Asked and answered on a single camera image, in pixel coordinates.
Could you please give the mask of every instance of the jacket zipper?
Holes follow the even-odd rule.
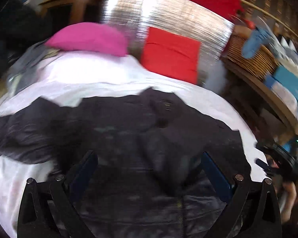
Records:
[[[179,210],[179,223],[180,223],[180,238],[184,238],[184,223],[183,223],[183,198],[178,198],[177,206]]]

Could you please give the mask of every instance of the gray garment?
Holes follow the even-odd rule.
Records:
[[[48,54],[49,50],[44,43],[45,40],[29,47],[10,67],[7,79],[10,96],[18,94],[37,80],[37,64]]]

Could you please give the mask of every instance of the metal screw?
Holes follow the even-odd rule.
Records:
[[[267,184],[272,184],[272,181],[271,181],[271,179],[266,178],[266,179],[265,179],[265,183],[267,183]]]
[[[236,175],[235,178],[236,178],[237,181],[243,181],[244,180],[244,177],[242,175]]]
[[[32,182],[33,182],[33,178],[32,177],[30,177],[30,178],[27,179],[27,184],[30,184]]]
[[[64,175],[58,175],[56,178],[55,178],[55,180],[57,180],[57,181],[61,181],[61,180],[63,180],[64,179]]]

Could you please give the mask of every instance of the white bedding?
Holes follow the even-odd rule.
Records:
[[[43,61],[40,69],[40,81],[6,99],[0,105],[0,116],[17,112],[40,96],[60,106],[74,107],[84,97],[119,97],[138,94],[153,87],[174,92],[187,105],[225,122],[233,130],[238,129],[246,158],[252,167],[252,180],[266,178],[264,171],[254,163],[255,158],[266,162],[264,154],[254,147],[254,135],[232,106],[209,90],[151,73],[132,56],[119,59],[93,52],[66,52],[47,66]],[[11,238],[16,238],[18,211],[26,179],[33,177],[38,182],[44,181],[52,168],[52,162],[26,165],[0,157],[0,224]]]

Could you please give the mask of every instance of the pink folded garment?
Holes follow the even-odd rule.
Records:
[[[64,51],[94,51],[123,57],[128,42],[124,34],[105,24],[82,22],[55,33],[46,46]]]

